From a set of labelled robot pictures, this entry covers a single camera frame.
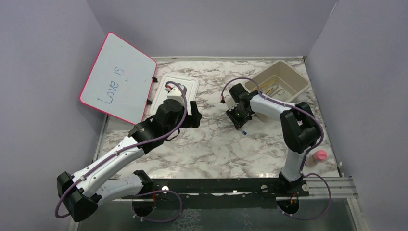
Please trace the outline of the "white plastic bin lid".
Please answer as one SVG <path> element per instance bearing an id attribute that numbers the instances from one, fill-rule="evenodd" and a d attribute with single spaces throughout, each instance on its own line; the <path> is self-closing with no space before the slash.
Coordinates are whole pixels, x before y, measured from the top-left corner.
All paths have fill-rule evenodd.
<path id="1" fill-rule="evenodd" d="M 200 81 L 196 78 L 192 78 L 192 77 L 183 77 L 183 76 L 179 76 L 179 77 L 172 77 L 172 76 L 165 76 L 162 77 L 158 88 L 154 94 L 154 99 L 153 99 L 153 103 L 150 106 L 150 111 L 149 111 L 149 115 L 153 115 L 156 113 L 159 105 L 161 105 L 163 103 L 164 100 L 167 99 L 167 96 L 169 94 L 168 91 L 165 90 L 166 87 L 166 83 L 169 81 L 173 81 L 178 83 L 181 87 L 185 87 L 186 89 L 186 98 L 187 98 L 187 103 L 188 103 L 188 113 L 191 113 L 191 107 L 189 102 L 190 101 L 195 101 L 195 97 L 196 97 L 196 93 L 198 91 L 198 87 L 200 84 Z M 170 92 L 171 95 L 175 95 L 175 93 L 173 93 L 175 90 L 172 90 Z"/>

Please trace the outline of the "yellow rubber tubing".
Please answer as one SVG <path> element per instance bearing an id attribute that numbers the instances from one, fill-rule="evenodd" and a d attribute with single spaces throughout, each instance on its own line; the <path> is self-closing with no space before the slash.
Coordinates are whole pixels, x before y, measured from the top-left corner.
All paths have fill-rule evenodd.
<path id="1" fill-rule="evenodd" d="M 279 82 L 277 79 L 273 80 L 268 80 L 262 84 L 259 85 L 261 88 L 261 91 L 267 95 L 267 96 L 272 96 L 274 93 L 278 92 L 280 86 Z"/>

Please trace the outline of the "metal crucible tongs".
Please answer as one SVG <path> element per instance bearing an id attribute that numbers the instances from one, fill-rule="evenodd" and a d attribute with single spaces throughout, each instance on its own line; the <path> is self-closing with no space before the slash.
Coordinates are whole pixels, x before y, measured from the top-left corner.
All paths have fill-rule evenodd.
<path id="1" fill-rule="evenodd" d="M 284 88 L 277 86 L 275 89 L 271 89 L 268 92 L 267 96 L 275 100 L 284 101 L 287 96 L 287 93 Z"/>

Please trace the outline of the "beige plastic bin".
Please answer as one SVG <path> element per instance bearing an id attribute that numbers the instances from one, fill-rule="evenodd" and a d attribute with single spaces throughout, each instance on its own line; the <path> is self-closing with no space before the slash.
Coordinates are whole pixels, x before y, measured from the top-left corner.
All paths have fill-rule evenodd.
<path id="1" fill-rule="evenodd" d="M 259 85 L 277 79 L 279 86 L 286 90 L 287 96 L 283 102 L 287 103 L 291 103 L 310 87 L 309 80 L 284 60 L 277 60 L 264 67 L 252 79 Z"/>

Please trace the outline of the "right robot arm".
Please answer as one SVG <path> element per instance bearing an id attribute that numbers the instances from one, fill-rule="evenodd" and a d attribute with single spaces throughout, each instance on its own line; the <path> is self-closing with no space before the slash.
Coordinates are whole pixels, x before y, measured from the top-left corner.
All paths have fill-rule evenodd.
<path id="1" fill-rule="evenodd" d="M 229 95 L 221 102 L 227 105 L 226 115 L 237 130 L 251 120 L 253 114 L 263 114 L 280 122 L 288 151 L 276 189 L 282 195 L 291 195 L 302 183 L 301 172 L 308 152 L 323 134 L 309 105 L 285 103 L 256 90 L 249 92 L 242 84 L 231 87 Z"/>

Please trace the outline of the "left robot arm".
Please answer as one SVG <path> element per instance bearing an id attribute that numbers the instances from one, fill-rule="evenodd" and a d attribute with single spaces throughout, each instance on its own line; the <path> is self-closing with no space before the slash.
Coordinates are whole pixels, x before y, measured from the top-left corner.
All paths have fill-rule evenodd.
<path id="1" fill-rule="evenodd" d="M 170 136 L 174 132 L 182 128 L 198 128 L 202 114 L 195 101 L 189 104 L 190 114 L 179 101 L 164 100 L 154 115 L 137 123 L 115 148 L 97 161 L 73 174 L 61 173 L 56 179 L 60 199 L 55 216 L 66 217 L 58 213 L 60 206 L 64 205 L 67 216 L 80 222 L 90 217 L 104 202 L 131 194 L 141 198 L 148 196 L 153 182 L 143 170 L 137 170 L 118 182 L 110 181 L 110 178 L 165 141 L 171 141 Z"/>

